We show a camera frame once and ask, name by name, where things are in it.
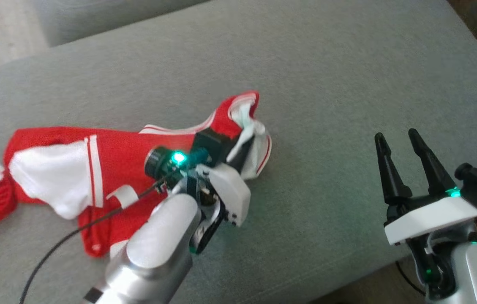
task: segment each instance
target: wooden floor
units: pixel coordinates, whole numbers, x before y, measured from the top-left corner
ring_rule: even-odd
[[[49,49],[38,25],[31,1],[0,0],[0,65]],[[477,38],[477,0],[449,0],[449,2]],[[412,260],[405,258],[402,266],[408,276],[416,282]],[[406,284],[396,267],[391,264],[313,303],[418,304],[423,302],[424,298]]]
[[[0,0],[0,65],[47,49],[31,0]]]

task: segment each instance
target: gray couch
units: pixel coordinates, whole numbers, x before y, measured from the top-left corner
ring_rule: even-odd
[[[33,0],[50,46],[59,46],[205,1]]]
[[[411,127],[449,171],[477,166],[477,42],[443,0],[213,0],[6,64],[0,158],[18,128],[186,127],[250,89],[272,157],[246,223],[219,229],[175,304],[308,302],[408,254],[383,232],[378,131],[416,194]],[[0,304],[75,226],[25,205],[0,223]],[[105,263],[71,240],[27,303],[79,302]]]

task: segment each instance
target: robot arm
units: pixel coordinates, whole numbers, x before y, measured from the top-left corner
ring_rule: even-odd
[[[237,226],[244,222],[251,193],[237,171],[240,162],[221,161],[230,150],[225,142],[204,130],[190,155],[164,147],[150,151],[145,173],[165,177],[159,190],[168,197],[111,258],[83,304],[169,303],[192,267],[191,255],[204,250],[223,219]],[[248,147],[236,154],[238,159],[245,159]],[[123,208],[138,200],[132,191],[124,185],[114,193]]]
[[[375,136],[387,208],[389,244],[406,242],[428,303],[477,303],[477,168],[462,164],[455,173],[460,190],[415,129],[414,152],[428,179],[428,195],[413,197],[391,159],[383,134]]]

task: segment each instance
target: black cable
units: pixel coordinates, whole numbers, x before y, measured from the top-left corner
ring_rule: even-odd
[[[418,288],[415,284],[413,284],[411,280],[409,280],[409,278],[406,276],[406,274],[402,270],[402,267],[400,266],[400,262],[396,261],[396,267],[398,268],[398,271],[400,272],[404,280],[409,284],[409,286],[413,287],[413,289],[416,290],[418,293],[420,293],[422,296],[426,296],[426,293],[424,291],[420,290],[420,288]]]
[[[164,177],[162,177],[161,179],[159,179],[158,181],[156,181],[150,188],[148,188],[145,192],[142,192],[140,195],[139,195],[139,198],[142,198],[142,196],[145,196],[146,194],[149,194],[150,192],[152,192],[153,190],[155,190],[159,185],[161,185],[165,179],[167,179],[167,177],[169,177],[170,174],[168,175],[165,175]],[[93,225],[101,222],[101,221],[105,221],[107,220],[108,218],[120,213],[123,209],[122,208],[118,208],[118,209],[115,209],[107,214],[105,214],[104,216],[100,217],[99,219],[96,219],[82,227],[79,227],[78,229],[75,229],[74,231],[71,231],[68,235],[66,235],[65,237],[63,237],[60,241],[58,241],[58,243],[56,243],[52,248],[51,250],[49,250],[47,252],[47,254],[45,254],[45,256],[41,259],[41,261],[39,261],[39,263],[37,264],[37,266],[35,266],[34,270],[32,271],[32,274],[30,274],[30,277],[28,278],[28,281],[26,281],[26,285],[24,285],[24,289],[22,290],[22,296],[20,296],[20,302],[19,304],[24,304],[24,300],[26,300],[26,295],[28,294],[28,289],[30,288],[30,285],[32,284],[32,281],[36,275],[36,273],[39,271],[39,269],[41,268],[41,266],[43,266],[43,264],[45,262],[47,262],[47,260],[49,259],[49,257],[63,244],[65,243],[67,240],[69,240],[71,237],[73,237],[74,235],[76,235],[77,233],[83,231],[84,229],[87,229],[89,227],[92,227]]]

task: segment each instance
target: couch cushion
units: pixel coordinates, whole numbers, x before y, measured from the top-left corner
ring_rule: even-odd
[[[33,0],[50,46],[59,46],[204,1]]]
[[[415,194],[411,127],[448,171],[477,166],[477,42],[439,0],[217,0],[7,64],[0,156],[17,128],[182,128],[249,89],[271,159],[244,225],[222,225],[173,303],[307,302],[407,254],[383,233],[378,131]],[[0,223],[0,304],[74,226],[45,206]],[[71,240],[27,302],[78,302],[104,264]]]

